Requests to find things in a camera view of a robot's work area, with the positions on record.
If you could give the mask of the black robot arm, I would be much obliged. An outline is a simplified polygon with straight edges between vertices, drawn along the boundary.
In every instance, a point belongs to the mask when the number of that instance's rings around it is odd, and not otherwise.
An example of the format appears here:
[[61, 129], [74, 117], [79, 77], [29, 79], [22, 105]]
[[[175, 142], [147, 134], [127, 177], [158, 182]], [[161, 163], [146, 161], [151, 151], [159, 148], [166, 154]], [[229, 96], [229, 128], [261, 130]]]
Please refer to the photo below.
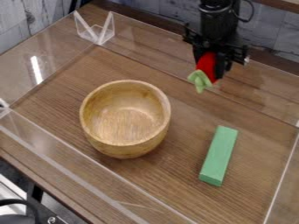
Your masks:
[[232, 70], [233, 65], [249, 63], [249, 45], [238, 33], [240, 22], [249, 23], [256, 15], [256, 6], [248, 17], [242, 17], [241, 0], [201, 0], [200, 29], [185, 24], [183, 41], [192, 44], [197, 69], [216, 83]]

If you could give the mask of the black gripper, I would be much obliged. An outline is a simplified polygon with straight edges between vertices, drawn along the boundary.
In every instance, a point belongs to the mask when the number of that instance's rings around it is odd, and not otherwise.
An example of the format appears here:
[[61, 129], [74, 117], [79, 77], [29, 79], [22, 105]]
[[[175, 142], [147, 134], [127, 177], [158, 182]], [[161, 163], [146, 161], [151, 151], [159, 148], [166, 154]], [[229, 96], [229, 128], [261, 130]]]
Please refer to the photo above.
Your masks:
[[192, 24], [186, 23], [183, 41], [192, 44], [193, 53], [197, 62], [197, 69], [204, 69], [202, 56], [208, 52], [214, 52], [216, 56], [216, 76], [222, 79], [226, 70], [233, 68], [234, 63], [245, 66], [250, 62], [249, 45], [244, 42], [237, 33], [233, 33], [222, 40], [210, 40], [192, 28]]

